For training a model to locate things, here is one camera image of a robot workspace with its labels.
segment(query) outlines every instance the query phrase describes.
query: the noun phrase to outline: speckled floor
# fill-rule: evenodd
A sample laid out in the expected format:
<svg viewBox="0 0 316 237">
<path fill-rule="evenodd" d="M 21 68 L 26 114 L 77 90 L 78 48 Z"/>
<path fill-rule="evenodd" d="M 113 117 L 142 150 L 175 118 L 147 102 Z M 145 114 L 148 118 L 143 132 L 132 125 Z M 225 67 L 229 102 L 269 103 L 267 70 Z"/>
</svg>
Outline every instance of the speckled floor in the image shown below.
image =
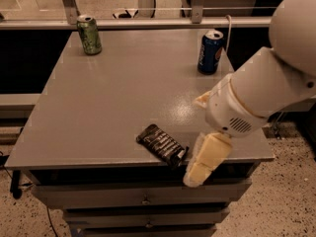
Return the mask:
<svg viewBox="0 0 316 237">
<path fill-rule="evenodd" d="M 293 122 L 281 124 L 283 140 L 264 128 L 274 162 L 263 163 L 252 176 L 253 185 L 230 214 L 217 225 L 214 237 L 316 236 L 316 162 L 312 148 Z M 10 154 L 12 145 L 1 145 Z M 10 178 L 0 170 L 0 236 L 55 236 L 45 206 L 24 188 L 20 199 L 9 193 Z M 60 210 L 50 211 L 58 236 L 70 236 Z"/>
</svg>

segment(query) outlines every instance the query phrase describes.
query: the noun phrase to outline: drawer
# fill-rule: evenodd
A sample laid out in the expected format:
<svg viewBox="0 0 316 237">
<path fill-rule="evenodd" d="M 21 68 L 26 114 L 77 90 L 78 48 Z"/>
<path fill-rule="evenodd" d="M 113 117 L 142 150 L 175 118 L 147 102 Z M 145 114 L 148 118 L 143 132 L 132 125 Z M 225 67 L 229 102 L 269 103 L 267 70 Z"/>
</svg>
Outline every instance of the drawer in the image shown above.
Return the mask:
<svg viewBox="0 0 316 237">
<path fill-rule="evenodd" d="M 36 186 L 33 195 L 50 208 L 148 206 L 238 200 L 251 180 L 210 183 L 198 188 L 181 182 L 75 186 Z"/>
<path fill-rule="evenodd" d="M 83 230 L 84 237 L 209 237 L 216 231 L 212 225 L 162 226 Z"/>
<path fill-rule="evenodd" d="M 151 228 L 163 225 L 193 225 L 220 223 L 228 208 L 212 204 L 160 205 L 146 207 L 104 208 L 64 212 L 63 219 L 70 228 Z"/>
</svg>

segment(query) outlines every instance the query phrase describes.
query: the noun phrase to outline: blue can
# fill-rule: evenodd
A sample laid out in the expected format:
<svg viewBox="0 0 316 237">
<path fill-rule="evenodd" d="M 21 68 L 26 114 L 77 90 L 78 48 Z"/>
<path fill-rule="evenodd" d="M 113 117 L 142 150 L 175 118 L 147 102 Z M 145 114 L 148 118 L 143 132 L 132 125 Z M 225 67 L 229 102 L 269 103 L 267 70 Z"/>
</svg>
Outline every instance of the blue can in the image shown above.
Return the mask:
<svg viewBox="0 0 316 237">
<path fill-rule="evenodd" d="M 211 75 L 216 72 L 224 34 L 215 29 L 209 30 L 201 39 L 197 69 L 200 73 Z"/>
</svg>

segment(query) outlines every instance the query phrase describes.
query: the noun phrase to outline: can lid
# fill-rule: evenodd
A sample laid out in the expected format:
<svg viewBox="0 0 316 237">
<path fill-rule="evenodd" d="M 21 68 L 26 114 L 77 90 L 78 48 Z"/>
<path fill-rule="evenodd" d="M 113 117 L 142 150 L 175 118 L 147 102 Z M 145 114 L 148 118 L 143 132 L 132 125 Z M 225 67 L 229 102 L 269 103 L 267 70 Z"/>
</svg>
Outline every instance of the can lid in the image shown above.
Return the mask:
<svg viewBox="0 0 316 237">
<path fill-rule="evenodd" d="M 206 36 L 211 39 L 211 40 L 220 40 L 224 37 L 224 34 L 218 30 L 209 30 L 207 33 L 206 33 Z"/>
<path fill-rule="evenodd" d="M 84 15 L 80 15 L 78 18 L 77 18 L 77 21 L 78 22 L 90 22 L 90 21 L 93 21 L 93 17 L 87 15 L 87 14 L 84 14 Z"/>
</svg>

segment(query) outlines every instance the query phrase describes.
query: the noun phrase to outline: soda can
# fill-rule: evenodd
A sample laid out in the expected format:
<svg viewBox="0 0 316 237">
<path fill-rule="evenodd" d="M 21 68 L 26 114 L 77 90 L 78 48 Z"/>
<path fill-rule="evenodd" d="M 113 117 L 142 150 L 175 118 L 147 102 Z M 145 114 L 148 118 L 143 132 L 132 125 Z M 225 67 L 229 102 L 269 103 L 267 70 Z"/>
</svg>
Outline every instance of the soda can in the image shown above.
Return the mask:
<svg viewBox="0 0 316 237">
<path fill-rule="evenodd" d="M 209 30 L 201 39 L 197 69 L 200 73 L 211 75 L 216 72 L 224 34 L 215 29 Z"/>
<path fill-rule="evenodd" d="M 93 17 L 81 15 L 77 18 L 77 29 L 86 54 L 101 52 L 102 45 L 98 33 L 97 22 Z"/>
</svg>

